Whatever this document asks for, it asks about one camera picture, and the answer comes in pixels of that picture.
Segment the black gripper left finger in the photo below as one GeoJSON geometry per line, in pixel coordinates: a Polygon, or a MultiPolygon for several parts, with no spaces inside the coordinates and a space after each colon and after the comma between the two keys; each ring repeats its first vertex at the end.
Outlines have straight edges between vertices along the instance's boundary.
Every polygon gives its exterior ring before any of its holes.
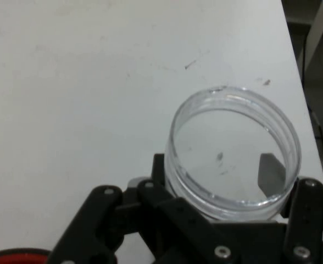
{"type": "Polygon", "coordinates": [[[185,199],[166,189],[164,155],[154,155],[152,174],[125,191],[94,188],[69,224],[48,263],[116,263],[128,234],[138,233],[156,263],[240,263],[236,244],[185,199]]]}

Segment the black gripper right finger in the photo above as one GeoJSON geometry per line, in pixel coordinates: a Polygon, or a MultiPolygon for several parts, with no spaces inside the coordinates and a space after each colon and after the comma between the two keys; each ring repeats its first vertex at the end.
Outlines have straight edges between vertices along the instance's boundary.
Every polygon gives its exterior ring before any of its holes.
{"type": "Polygon", "coordinates": [[[258,263],[323,263],[323,185],[312,178],[289,179],[272,153],[259,158],[259,190],[265,199],[258,218],[277,214],[286,225],[273,224],[257,233],[258,263]]]}

